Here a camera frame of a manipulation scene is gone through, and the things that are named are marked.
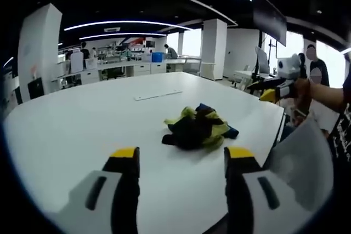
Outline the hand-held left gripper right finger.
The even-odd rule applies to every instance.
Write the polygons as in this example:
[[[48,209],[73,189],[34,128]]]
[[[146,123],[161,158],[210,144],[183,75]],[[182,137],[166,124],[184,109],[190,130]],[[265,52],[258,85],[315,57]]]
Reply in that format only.
[[[242,147],[224,149],[228,233],[301,233],[313,215],[294,190]]]

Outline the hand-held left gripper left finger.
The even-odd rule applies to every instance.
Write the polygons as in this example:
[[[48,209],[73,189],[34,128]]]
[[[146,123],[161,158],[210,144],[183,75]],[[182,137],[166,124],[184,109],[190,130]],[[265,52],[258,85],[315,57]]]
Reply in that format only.
[[[112,153],[101,170],[89,173],[69,193],[52,220],[64,233],[137,233],[140,149]]]

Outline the person's right hand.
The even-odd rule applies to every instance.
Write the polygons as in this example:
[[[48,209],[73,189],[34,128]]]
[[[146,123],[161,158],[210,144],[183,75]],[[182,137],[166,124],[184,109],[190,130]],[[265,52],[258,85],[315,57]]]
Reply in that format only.
[[[302,112],[309,111],[312,97],[310,94],[310,81],[306,78],[299,78],[294,84],[296,99],[295,106]]]

